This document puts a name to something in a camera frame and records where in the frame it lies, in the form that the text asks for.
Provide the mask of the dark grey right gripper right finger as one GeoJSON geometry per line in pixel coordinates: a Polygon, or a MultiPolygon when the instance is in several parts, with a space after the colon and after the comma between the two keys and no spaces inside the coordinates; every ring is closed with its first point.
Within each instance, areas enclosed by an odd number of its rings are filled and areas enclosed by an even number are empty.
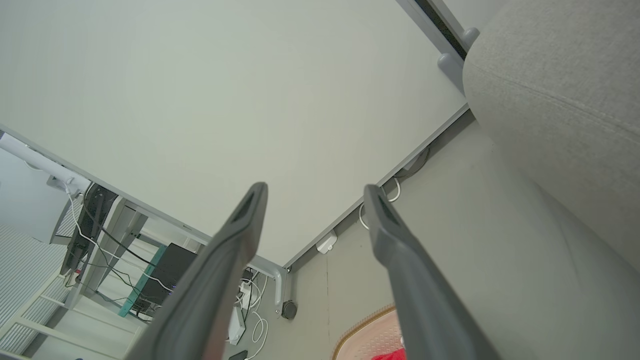
{"type": "Polygon", "coordinates": [[[407,360],[501,360],[382,189],[364,188],[375,258],[388,273],[407,360]]]}

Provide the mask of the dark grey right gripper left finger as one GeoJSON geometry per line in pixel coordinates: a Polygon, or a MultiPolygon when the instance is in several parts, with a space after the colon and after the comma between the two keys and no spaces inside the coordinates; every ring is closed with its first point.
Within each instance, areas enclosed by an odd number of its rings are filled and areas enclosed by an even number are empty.
{"type": "Polygon", "coordinates": [[[250,186],[125,360],[222,360],[236,290],[258,251],[267,202],[265,182],[250,186]]]}

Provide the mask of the white power strip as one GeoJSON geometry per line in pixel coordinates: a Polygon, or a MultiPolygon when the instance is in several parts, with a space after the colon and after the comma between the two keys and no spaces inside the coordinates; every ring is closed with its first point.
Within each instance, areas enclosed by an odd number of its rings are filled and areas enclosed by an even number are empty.
{"type": "Polygon", "coordinates": [[[227,342],[233,346],[237,346],[246,331],[246,310],[249,305],[251,289],[247,287],[246,282],[240,282],[238,285],[238,293],[236,294],[235,303],[231,310],[231,318],[228,326],[227,342]]]}

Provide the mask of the teal strip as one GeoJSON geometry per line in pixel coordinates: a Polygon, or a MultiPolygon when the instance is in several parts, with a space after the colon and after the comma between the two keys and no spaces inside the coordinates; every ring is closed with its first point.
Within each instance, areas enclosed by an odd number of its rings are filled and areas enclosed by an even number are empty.
{"type": "Polygon", "coordinates": [[[123,318],[127,315],[138,317],[140,313],[147,314],[148,312],[150,316],[153,316],[153,312],[155,312],[155,309],[160,306],[163,300],[159,296],[153,296],[153,290],[149,286],[146,290],[145,288],[146,285],[150,283],[151,285],[160,285],[160,289],[163,289],[162,285],[156,279],[151,278],[151,276],[166,249],[167,246],[162,244],[151,260],[148,261],[149,263],[146,264],[146,269],[142,271],[141,278],[137,281],[136,285],[132,286],[131,294],[119,309],[119,316],[123,318]]]}

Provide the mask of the white tube lamp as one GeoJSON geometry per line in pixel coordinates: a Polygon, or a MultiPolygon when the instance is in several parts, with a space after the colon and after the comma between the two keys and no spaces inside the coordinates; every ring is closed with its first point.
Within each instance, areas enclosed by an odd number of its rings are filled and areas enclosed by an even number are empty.
{"type": "Polygon", "coordinates": [[[0,149],[18,157],[28,166],[34,166],[49,174],[60,182],[69,194],[84,194],[91,187],[92,182],[87,178],[37,152],[4,131],[0,131],[0,149]]]}

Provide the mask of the white desk frame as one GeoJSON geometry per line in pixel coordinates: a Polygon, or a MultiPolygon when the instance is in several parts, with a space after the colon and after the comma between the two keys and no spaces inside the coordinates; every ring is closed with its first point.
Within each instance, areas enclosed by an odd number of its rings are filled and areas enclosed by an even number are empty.
{"type": "MultiPolygon", "coordinates": [[[[83,198],[78,198],[71,206],[71,218],[67,224],[73,232],[75,227],[80,227],[77,218],[83,198]]],[[[76,270],[64,275],[67,277],[66,287],[70,289],[64,301],[66,309],[73,309],[83,296],[97,296],[109,302],[109,298],[99,294],[99,287],[109,276],[126,285],[130,296],[132,286],[137,284],[161,245],[176,244],[196,254],[204,247],[182,228],[154,216],[122,196],[114,201],[100,228],[97,241],[85,237],[94,244],[93,250],[80,260],[76,270]]],[[[117,313],[128,296],[114,300],[117,313]]]]}

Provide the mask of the grey fabric sofa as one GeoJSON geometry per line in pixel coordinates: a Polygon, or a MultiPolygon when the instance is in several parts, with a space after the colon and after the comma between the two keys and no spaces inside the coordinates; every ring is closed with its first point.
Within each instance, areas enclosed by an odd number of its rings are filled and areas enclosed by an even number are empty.
{"type": "Polygon", "coordinates": [[[462,82],[507,157],[640,273],[640,0],[509,0],[462,82]]]}

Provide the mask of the black monitor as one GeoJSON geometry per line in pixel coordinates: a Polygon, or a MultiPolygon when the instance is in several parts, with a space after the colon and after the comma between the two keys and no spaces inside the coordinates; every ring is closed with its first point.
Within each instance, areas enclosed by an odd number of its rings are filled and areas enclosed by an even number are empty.
{"type": "Polygon", "coordinates": [[[98,241],[97,236],[102,231],[100,227],[105,225],[106,217],[117,198],[116,193],[98,184],[89,187],[77,216],[79,227],[74,228],[59,271],[60,275],[75,271],[80,260],[93,250],[94,244],[85,237],[98,241]]]}

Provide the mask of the white slatted radiator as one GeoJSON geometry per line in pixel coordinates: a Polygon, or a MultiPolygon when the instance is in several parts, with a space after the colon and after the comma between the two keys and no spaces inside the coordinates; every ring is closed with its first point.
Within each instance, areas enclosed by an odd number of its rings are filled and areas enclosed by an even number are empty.
{"type": "MultiPolygon", "coordinates": [[[[54,273],[58,273],[66,252],[57,244],[45,244],[0,224],[0,328],[41,289],[54,273]]],[[[49,283],[44,292],[64,301],[68,289],[61,279],[49,283]]],[[[23,315],[29,321],[46,325],[59,305],[40,298],[23,315]]],[[[34,330],[14,325],[0,341],[0,349],[22,355],[37,337],[34,330]]]]}

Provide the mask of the cream laundry basket brown rim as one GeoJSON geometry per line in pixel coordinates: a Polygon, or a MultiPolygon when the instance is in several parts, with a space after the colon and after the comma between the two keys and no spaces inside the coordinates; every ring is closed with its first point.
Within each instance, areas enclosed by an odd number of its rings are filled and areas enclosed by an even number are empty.
{"type": "Polygon", "coordinates": [[[372,360],[404,348],[396,306],[389,304],[343,333],[329,360],[372,360]]]}

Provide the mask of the black computer tower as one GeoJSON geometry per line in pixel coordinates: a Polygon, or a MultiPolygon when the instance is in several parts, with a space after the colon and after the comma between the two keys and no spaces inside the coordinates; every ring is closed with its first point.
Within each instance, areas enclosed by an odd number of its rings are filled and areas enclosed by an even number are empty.
{"type": "Polygon", "coordinates": [[[197,254],[193,251],[178,244],[169,244],[150,274],[151,277],[160,280],[163,285],[156,280],[148,279],[133,305],[135,312],[146,312],[151,306],[161,306],[196,257],[197,254]]]}

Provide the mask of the grey partition foot with caster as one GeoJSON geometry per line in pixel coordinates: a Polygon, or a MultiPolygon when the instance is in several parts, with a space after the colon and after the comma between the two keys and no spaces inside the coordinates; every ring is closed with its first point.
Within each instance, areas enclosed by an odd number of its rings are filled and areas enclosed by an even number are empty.
{"type": "Polygon", "coordinates": [[[254,256],[248,266],[274,280],[273,307],[276,316],[287,321],[295,319],[298,306],[294,300],[290,299],[290,292],[287,290],[291,268],[284,268],[260,255],[254,256]]]}

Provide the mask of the white adapter box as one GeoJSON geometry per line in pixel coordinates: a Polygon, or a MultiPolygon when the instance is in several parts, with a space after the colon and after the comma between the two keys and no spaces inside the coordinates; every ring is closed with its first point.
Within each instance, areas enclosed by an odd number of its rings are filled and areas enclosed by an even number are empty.
{"type": "Polygon", "coordinates": [[[319,253],[326,255],[327,252],[334,248],[334,245],[338,241],[338,235],[332,229],[326,233],[321,240],[316,243],[316,249],[319,253]]]}

